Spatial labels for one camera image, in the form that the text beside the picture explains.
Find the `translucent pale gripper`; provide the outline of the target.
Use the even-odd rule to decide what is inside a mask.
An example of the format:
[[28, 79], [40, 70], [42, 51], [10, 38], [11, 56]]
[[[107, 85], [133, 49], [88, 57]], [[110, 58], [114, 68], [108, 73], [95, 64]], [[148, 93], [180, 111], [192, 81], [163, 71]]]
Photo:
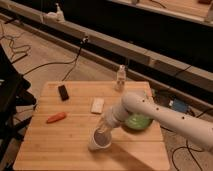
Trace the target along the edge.
[[110, 133], [119, 126], [119, 121], [112, 113], [104, 113], [97, 125], [97, 131], [101, 134]]

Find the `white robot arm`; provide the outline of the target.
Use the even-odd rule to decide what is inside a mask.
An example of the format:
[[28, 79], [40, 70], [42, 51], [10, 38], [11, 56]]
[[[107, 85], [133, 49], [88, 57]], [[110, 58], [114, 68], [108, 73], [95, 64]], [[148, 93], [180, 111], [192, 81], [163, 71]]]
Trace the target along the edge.
[[132, 114], [147, 116], [213, 154], [213, 123], [160, 106], [135, 92], [125, 92], [103, 113], [98, 130], [101, 133], [111, 131]]

